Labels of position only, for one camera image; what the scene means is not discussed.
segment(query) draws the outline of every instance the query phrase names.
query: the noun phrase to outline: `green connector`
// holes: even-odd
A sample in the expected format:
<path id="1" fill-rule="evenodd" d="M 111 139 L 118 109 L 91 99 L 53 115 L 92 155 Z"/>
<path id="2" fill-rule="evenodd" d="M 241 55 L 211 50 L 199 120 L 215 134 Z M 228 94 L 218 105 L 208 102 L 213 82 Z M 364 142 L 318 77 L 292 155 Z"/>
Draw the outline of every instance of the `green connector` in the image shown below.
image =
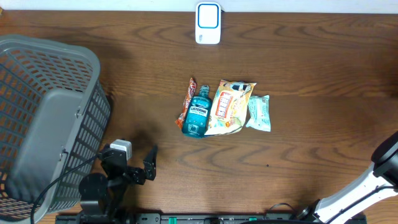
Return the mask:
<path id="1" fill-rule="evenodd" d="M 169 218 L 169 224 L 177 224 L 177 218 L 170 217 Z"/>

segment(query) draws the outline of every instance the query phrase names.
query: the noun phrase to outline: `food package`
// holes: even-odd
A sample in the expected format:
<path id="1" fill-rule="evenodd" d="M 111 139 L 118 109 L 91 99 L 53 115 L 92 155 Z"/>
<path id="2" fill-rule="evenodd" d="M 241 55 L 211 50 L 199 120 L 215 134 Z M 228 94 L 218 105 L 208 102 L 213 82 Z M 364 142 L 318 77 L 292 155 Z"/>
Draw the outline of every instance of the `food package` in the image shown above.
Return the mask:
<path id="1" fill-rule="evenodd" d="M 269 96 L 251 96 L 249 99 L 250 120 L 246 127 L 252 127 L 260 131 L 271 131 L 269 119 Z"/>
<path id="2" fill-rule="evenodd" d="M 232 134 L 242 129 L 246 121 L 248 101 L 255 85 L 220 81 L 205 136 Z"/>
<path id="3" fill-rule="evenodd" d="M 188 111 L 188 107 L 191 103 L 191 100 L 195 94 L 196 89 L 197 89 L 197 83 L 194 81 L 193 78 L 191 78 L 189 81 L 187 95 L 185 96 L 185 100 L 182 104 L 182 113 L 178 117 L 178 119 L 175 121 L 175 123 L 179 126 L 180 129 L 182 129 L 182 126 L 184 124 L 185 116 L 187 115 L 187 111 Z"/>

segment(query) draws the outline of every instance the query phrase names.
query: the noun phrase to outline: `blue bottle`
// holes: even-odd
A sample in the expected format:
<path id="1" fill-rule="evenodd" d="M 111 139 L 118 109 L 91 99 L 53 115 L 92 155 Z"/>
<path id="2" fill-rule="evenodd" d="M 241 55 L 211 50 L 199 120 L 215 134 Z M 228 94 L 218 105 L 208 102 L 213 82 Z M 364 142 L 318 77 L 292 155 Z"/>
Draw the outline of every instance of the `blue bottle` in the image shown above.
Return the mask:
<path id="1" fill-rule="evenodd" d="M 207 119 L 210 115 L 211 99 L 209 86 L 200 87 L 198 96 L 194 96 L 188 109 L 182 133 L 193 138 L 203 138 L 206 131 Z"/>

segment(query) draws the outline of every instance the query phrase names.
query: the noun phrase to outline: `red candy wrapper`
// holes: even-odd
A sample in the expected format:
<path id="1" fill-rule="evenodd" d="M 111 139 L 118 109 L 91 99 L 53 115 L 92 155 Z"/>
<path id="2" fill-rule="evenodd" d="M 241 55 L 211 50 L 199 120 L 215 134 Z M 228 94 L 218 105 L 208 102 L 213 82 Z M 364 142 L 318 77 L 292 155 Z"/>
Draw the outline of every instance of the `red candy wrapper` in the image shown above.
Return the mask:
<path id="1" fill-rule="evenodd" d="M 197 89 L 197 83 L 194 81 L 193 78 L 191 78 L 191 80 L 189 80 L 187 95 L 185 96 L 185 100 L 182 105 L 182 113 L 178 117 L 178 119 L 175 121 L 175 123 L 180 127 L 180 129 L 182 129 L 182 125 L 184 124 L 185 116 L 187 115 L 189 104 L 191 103 L 192 97 L 195 94 L 196 89 Z"/>

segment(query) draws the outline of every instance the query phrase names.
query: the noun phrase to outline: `basket bottom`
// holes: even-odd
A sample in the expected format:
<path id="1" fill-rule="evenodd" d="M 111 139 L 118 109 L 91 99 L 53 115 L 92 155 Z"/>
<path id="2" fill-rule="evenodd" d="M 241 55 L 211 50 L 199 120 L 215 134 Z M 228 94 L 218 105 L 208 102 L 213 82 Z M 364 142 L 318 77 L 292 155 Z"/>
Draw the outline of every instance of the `basket bottom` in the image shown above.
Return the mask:
<path id="1" fill-rule="evenodd" d="M 82 98 L 56 89 L 42 99 L 6 180 L 9 198 L 33 202 L 51 182 Z"/>

